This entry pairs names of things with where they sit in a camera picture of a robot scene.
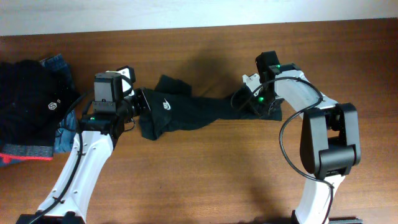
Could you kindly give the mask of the dark green Nike t-shirt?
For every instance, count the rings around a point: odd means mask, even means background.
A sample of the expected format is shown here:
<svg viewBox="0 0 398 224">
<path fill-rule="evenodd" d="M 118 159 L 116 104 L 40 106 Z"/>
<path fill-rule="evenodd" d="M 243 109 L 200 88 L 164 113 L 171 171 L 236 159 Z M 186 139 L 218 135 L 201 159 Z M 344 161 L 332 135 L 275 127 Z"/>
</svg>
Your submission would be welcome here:
<svg viewBox="0 0 398 224">
<path fill-rule="evenodd" d="M 142 137 L 155 141 L 163 133 L 200 129 L 218 119 L 282 119 L 280 106 L 270 113 L 262 112 L 260 106 L 256 107 L 257 112 L 251 108 L 237 109 L 247 93 L 248 89 L 241 87 L 231 106 L 232 96 L 223 99 L 193 96 L 188 83 L 162 75 L 153 90 L 144 90 L 150 111 L 139 118 Z"/>
</svg>

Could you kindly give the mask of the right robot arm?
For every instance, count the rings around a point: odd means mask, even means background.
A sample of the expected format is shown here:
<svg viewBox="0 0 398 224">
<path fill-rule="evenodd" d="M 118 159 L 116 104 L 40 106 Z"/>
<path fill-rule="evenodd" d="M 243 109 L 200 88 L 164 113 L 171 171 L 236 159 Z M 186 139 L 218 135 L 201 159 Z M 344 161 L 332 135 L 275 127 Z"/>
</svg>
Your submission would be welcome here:
<svg viewBox="0 0 398 224">
<path fill-rule="evenodd" d="M 306 181 L 290 223 L 362 223 L 358 218 L 330 219 L 331 206 L 338 187 L 351 169 L 361 160 L 358 112 L 352 103 L 338 103 L 327 97 L 308 81 L 294 63 L 282 64 L 275 51 L 263 52 L 255 59 L 257 73 L 243 75 L 248 97 L 240 110 L 251 110 L 259 116 L 270 115 L 282 102 L 293 109 L 279 132 L 279 145 L 287 125 L 295 118 L 302 119 L 300 170 L 282 155 Z"/>
</svg>

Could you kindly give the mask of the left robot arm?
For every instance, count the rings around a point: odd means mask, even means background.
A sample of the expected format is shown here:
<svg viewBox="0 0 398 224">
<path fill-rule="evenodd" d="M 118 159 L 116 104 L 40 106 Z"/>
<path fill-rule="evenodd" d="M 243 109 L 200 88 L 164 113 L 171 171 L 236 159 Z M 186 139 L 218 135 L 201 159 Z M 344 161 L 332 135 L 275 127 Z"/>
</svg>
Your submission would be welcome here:
<svg viewBox="0 0 398 224">
<path fill-rule="evenodd" d="M 92 113 L 77 122 L 72 151 L 47 198 L 35 214 L 22 214 L 18 223 L 86 223 L 91 195 L 117 141 L 134 125 L 134 117 L 150 110 L 142 89 L 134 89 L 133 68 L 95 76 Z"/>
</svg>

